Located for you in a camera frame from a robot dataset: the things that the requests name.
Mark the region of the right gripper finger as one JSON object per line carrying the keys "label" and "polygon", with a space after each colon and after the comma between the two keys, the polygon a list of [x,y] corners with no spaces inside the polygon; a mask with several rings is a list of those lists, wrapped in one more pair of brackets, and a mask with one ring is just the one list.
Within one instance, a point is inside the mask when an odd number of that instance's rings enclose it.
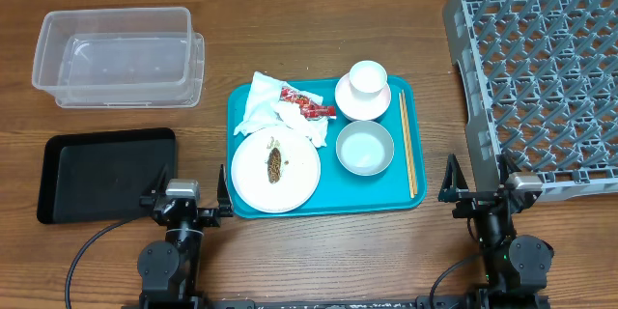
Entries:
{"label": "right gripper finger", "polygon": [[500,154],[498,156],[498,169],[500,184],[506,188],[514,188],[515,184],[511,175],[520,170],[515,162],[507,154]]}
{"label": "right gripper finger", "polygon": [[455,192],[458,190],[468,190],[468,185],[456,156],[454,154],[449,154],[441,191]]}

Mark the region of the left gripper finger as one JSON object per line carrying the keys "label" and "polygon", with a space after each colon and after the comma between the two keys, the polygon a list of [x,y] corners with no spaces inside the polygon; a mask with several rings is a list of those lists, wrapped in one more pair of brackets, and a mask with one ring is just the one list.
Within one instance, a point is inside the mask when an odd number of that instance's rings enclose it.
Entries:
{"label": "left gripper finger", "polygon": [[226,183],[225,166],[220,165],[218,183],[217,183],[217,204],[218,211],[221,217],[233,217],[233,205],[230,199],[228,186]]}
{"label": "left gripper finger", "polygon": [[155,179],[149,184],[144,191],[144,202],[154,203],[156,199],[164,192],[167,183],[169,168],[164,164]]}

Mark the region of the white round plate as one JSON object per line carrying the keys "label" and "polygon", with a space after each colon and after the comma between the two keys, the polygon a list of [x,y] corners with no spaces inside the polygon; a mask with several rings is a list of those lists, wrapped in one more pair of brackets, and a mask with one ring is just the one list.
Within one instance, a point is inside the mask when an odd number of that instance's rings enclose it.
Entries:
{"label": "white round plate", "polygon": [[[282,156],[281,178],[270,183],[267,158],[273,147]],[[266,213],[292,211],[313,195],[321,176],[317,149],[309,139],[285,126],[261,129],[236,149],[230,169],[233,187],[249,207]]]}

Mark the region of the brown food piece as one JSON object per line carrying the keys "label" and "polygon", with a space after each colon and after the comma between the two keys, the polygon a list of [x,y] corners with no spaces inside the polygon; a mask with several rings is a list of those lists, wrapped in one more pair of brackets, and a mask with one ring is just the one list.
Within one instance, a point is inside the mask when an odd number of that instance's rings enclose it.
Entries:
{"label": "brown food piece", "polygon": [[273,147],[267,158],[267,176],[270,183],[278,183],[281,178],[282,156],[277,147]]}

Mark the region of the grey bowl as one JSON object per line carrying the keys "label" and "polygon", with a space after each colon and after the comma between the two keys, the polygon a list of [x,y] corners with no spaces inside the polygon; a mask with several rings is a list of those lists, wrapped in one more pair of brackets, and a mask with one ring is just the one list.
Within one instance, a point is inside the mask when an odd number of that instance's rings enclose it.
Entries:
{"label": "grey bowl", "polygon": [[357,176],[374,176],[384,171],[395,154],[388,130],[373,121],[355,121],[346,125],[336,141],[340,163]]}

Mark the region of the white napkin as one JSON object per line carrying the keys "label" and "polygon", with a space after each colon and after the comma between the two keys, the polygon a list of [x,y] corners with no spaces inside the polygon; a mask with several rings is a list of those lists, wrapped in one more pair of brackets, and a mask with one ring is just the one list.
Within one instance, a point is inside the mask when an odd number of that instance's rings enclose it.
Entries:
{"label": "white napkin", "polygon": [[307,97],[317,106],[323,106],[323,97],[301,91],[289,83],[277,80],[255,71],[245,103],[242,121],[235,127],[234,134],[246,136],[263,128],[286,126],[308,138],[316,148],[326,146],[326,135],[330,117],[319,116],[307,119],[301,114],[301,106],[284,101],[281,93],[291,90],[295,95]]}

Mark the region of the red snack wrapper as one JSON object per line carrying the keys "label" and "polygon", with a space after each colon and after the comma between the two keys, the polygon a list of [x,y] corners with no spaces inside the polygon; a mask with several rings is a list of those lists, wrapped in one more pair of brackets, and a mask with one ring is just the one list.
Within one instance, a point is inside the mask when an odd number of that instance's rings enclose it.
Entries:
{"label": "red snack wrapper", "polygon": [[301,93],[293,87],[283,87],[280,94],[280,100],[298,105],[300,114],[308,121],[314,121],[321,118],[336,118],[334,106],[324,106],[318,104],[316,101],[313,101],[307,95]]}

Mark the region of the white cup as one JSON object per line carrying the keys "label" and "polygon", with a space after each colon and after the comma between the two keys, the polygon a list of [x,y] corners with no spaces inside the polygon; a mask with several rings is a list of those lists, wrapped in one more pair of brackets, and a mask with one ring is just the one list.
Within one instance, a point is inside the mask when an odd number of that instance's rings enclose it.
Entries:
{"label": "white cup", "polygon": [[378,62],[364,60],[355,63],[349,72],[351,93],[360,100],[376,98],[387,84],[387,72]]}

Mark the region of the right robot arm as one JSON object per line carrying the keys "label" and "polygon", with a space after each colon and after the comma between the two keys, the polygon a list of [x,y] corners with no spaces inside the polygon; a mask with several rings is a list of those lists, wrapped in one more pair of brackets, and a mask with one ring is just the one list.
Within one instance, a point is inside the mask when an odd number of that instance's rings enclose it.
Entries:
{"label": "right robot arm", "polygon": [[539,291],[548,284],[554,250],[542,239],[518,235],[513,215],[531,208],[543,193],[541,180],[522,172],[514,162],[499,158],[499,184],[496,189],[474,192],[469,189],[454,154],[447,158],[445,176],[438,194],[443,203],[453,203],[452,215],[466,221],[468,232],[479,251],[447,268],[436,279],[429,304],[437,308],[441,300],[435,290],[453,271],[476,260],[484,265],[485,285],[446,303],[453,308],[549,308]]}

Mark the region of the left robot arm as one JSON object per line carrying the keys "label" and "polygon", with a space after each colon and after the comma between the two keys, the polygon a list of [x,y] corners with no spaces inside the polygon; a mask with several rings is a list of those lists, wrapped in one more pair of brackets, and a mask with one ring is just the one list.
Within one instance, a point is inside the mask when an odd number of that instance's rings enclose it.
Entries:
{"label": "left robot arm", "polygon": [[139,204],[166,229],[163,240],[148,244],[140,253],[137,269],[142,279],[140,308],[211,308],[197,289],[204,230],[218,228],[233,215],[225,168],[219,169],[215,208],[201,208],[200,186],[195,180],[170,179],[162,168]]}

